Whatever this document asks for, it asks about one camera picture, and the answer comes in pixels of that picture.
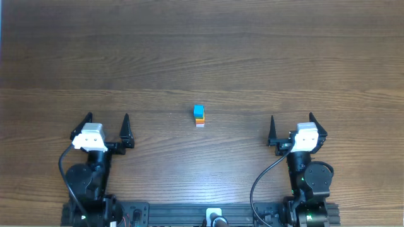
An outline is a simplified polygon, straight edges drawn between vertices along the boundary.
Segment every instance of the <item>blue cube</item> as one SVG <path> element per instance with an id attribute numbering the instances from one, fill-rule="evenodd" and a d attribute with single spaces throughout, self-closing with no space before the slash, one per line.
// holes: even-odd
<path id="1" fill-rule="evenodd" d="M 202 105 L 195 105 L 194 117 L 203 117 L 204 107 Z"/>

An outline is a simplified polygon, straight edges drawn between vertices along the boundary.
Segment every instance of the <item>wooden table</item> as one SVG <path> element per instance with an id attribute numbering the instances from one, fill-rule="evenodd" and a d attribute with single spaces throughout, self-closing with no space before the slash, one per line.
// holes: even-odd
<path id="1" fill-rule="evenodd" d="M 342 224 L 402 225 L 403 28 L 400 0 L 4 0 L 0 224 L 60 223 L 57 160 L 91 111 L 109 141 L 125 113 L 136 134 L 109 192 L 154 203 L 249 202 L 271 115 L 284 137 L 313 112 Z M 282 163 L 255 201 L 286 195 Z"/>

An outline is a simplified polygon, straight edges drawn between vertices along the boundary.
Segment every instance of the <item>wooden tabletop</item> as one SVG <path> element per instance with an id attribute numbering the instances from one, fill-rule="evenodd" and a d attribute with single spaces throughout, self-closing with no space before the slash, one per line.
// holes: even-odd
<path id="1" fill-rule="evenodd" d="M 57 161 L 91 111 L 108 141 L 130 115 L 108 191 L 151 203 L 248 203 L 271 115 L 285 137 L 313 112 L 342 224 L 402 225 L 403 28 L 401 0 L 4 0 L 0 224 L 60 223 Z M 283 162 L 254 199 L 286 195 Z"/>

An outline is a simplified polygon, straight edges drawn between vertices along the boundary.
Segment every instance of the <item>stack of blocks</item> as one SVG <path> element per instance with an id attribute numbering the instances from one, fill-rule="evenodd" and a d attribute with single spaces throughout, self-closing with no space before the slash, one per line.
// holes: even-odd
<path id="1" fill-rule="evenodd" d="M 205 126 L 205 108 L 202 105 L 195 105 L 194 117 L 195 117 L 196 127 Z"/>

